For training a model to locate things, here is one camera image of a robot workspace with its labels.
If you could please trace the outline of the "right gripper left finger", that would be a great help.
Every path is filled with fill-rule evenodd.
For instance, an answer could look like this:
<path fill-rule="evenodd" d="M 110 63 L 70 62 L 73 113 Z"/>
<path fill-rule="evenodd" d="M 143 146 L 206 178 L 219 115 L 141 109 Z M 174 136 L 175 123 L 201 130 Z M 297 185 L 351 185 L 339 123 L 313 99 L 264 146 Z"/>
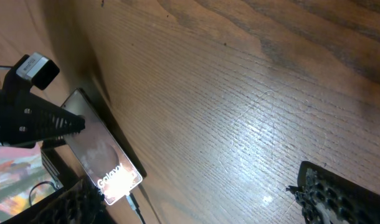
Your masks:
<path fill-rule="evenodd" d="M 29 192 L 29 208 L 1 224 L 115 224 L 105 205 L 105 195 L 87 178 L 78 180 L 69 189 L 58 189 L 53 182 L 43 181 L 54 192 L 40 202 L 32 202 Z"/>

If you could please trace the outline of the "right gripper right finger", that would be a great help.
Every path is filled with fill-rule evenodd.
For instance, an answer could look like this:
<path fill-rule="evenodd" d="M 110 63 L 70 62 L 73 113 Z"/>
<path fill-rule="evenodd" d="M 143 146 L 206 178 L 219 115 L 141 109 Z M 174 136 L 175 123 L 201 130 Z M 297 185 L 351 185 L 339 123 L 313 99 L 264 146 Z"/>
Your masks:
<path fill-rule="evenodd" d="M 303 161 L 297 185 L 286 190 L 305 223 L 380 224 L 380 195 L 314 163 Z"/>

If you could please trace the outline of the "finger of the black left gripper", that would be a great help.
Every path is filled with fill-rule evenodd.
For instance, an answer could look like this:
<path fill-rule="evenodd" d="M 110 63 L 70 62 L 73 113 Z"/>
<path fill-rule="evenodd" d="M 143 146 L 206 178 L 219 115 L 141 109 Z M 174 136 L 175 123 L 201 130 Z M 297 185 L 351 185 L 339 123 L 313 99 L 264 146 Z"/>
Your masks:
<path fill-rule="evenodd" d="M 9 127 L 9 145 L 24 147 L 43 140 L 62 139 L 85 129 L 85 120 L 32 93 L 19 93 Z"/>

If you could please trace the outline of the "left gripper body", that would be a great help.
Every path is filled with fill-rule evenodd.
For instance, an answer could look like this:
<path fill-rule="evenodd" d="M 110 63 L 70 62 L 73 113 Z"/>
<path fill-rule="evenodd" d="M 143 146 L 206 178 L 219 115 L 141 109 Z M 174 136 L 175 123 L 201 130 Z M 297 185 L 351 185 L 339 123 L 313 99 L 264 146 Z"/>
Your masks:
<path fill-rule="evenodd" d="M 19 124 L 24 117 L 24 109 L 18 106 L 17 96 L 21 90 L 29 90 L 31 84 L 23 80 L 16 72 L 8 72 L 0 89 L 0 146 L 29 147 L 25 140 L 25 131 Z"/>

